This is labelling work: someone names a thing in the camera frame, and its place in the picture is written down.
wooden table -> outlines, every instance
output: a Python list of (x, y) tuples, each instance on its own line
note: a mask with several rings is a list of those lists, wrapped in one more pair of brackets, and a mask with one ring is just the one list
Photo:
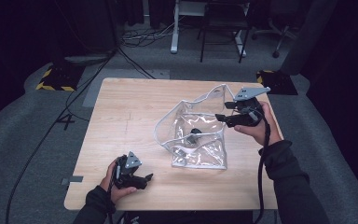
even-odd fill
[[(101, 182), (111, 161), (130, 151), (143, 162), (135, 175), (154, 174), (144, 190), (121, 199), (118, 210), (252, 210), (259, 209), (257, 167), (261, 148), (252, 137), (225, 130), (226, 170), (172, 167), (172, 154), (153, 131), (181, 100), (193, 101), (220, 84), (236, 94), (258, 83), (106, 78), (95, 105), (64, 205), (81, 209), (86, 194)], [(268, 102), (266, 94), (257, 96)], [(263, 171), (266, 209), (277, 209), (272, 181)]]

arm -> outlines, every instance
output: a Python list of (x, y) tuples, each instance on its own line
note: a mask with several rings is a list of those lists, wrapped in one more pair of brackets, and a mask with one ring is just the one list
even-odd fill
[(79, 211), (74, 221), (75, 224), (82, 223), (101, 223), (103, 224), (106, 220), (108, 212), (108, 205), (112, 208), (112, 214), (116, 212), (115, 204), (117, 201), (129, 194), (132, 194), (137, 189), (130, 187), (125, 189), (118, 189), (115, 185), (112, 187), (112, 195), (107, 196), (110, 179), (112, 176), (115, 162), (110, 163), (106, 176), (101, 181), (101, 184), (95, 189), (91, 190), (86, 196), (86, 204)]
[[(329, 223), (321, 203), (310, 188), (309, 176), (300, 169), (297, 158), (290, 149), (292, 143), (281, 139), (269, 105), (265, 102), (260, 104), (270, 126), (268, 147), (266, 150), (262, 148), (262, 159), (268, 177), (274, 181), (282, 223)], [(264, 120), (255, 127), (237, 125), (234, 129), (251, 135), (260, 145), (264, 144)]]
[(97, 186), (87, 194), (86, 204), (77, 214), (74, 223), (104, 223), (107, 214), (107, 203), (112, 204), (113, 212), (115, 212), (115, 205), (110, 200), (108, 202), (106, 191), (100, 186)]

black sleeve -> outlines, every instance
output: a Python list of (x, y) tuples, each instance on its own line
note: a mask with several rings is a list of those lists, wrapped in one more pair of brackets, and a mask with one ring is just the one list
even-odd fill
[(281, 221), (288, 223), (329, 223), (328, 217), (310, 188), (309, 176), (300, 169), (291, 142), (283, 140), (264, 151), (268, 177), (274, 181)]
[(95, 187), (86, 196), (86, 204), (77, 214), (74, 224), (81, 223), (102, 223), (106, 220), (107, 205), (111, 203), (113, 213), (115, 213), (115, 204), (106, 196), (106, 191), (100, 186)]

white desk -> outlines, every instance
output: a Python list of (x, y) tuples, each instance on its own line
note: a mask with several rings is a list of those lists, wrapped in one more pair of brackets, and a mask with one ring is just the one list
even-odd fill
[[(205, 4), (206, 4), (205, 2), (188, 2), (188, 1), (176, 0), (171, 53), (178, 52), (179, 16), (203, 16)], [(241, 53), (242, 50), (242, 41), (240, 36), (241, 36), (241, 31), (237, 35), (237, 37), (235, 37), (238, 53)], [(244, 50), (242, 57), (244, 58), (245, 56), (246, 56), (246, 51)]]

clear plastic bag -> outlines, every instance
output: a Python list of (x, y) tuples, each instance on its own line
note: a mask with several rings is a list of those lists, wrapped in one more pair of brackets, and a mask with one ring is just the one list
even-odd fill
[(182, 100), (156, 125), (156, 141), (172, 153), (172, 166), (227, 169), (224, 129), (215, 114), (231, 115), (225, 102), (234, 95), (226, 84), (193, 102)]

